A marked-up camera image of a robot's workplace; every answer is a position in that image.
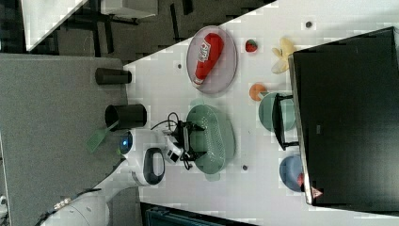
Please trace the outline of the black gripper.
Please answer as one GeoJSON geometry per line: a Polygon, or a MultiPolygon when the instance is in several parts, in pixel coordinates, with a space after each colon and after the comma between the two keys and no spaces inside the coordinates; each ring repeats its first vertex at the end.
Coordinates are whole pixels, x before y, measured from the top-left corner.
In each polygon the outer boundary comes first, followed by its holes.
{"type": "Polygon", "coordinates": [[[178,121],[175,130],[171,133],[171,135],[177,141],[175,146],[183,150],[183,153],[181,155],[181,159],[183,161],[197,160],[205,155],[205,152],[188,153],[190,149],[189,131],[204,131],[204,128],[191,121],[187,122],[178,121]]]}

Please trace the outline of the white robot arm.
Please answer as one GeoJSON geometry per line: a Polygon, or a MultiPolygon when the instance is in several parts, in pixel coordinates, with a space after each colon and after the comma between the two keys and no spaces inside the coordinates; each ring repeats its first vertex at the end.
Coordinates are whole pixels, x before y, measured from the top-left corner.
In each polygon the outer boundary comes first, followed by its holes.
{"type": "Polygon", "coordinates": [[[110,201],[122,190],[156,186],[164,178],[166,163],[193,161],[190,134],[205,128],[178,121],[173,131],[158,126],[133,128],[120,139],[122,160],[99,184],[58,202],[40,216],[35,226],[107,226],[110,201]]]}

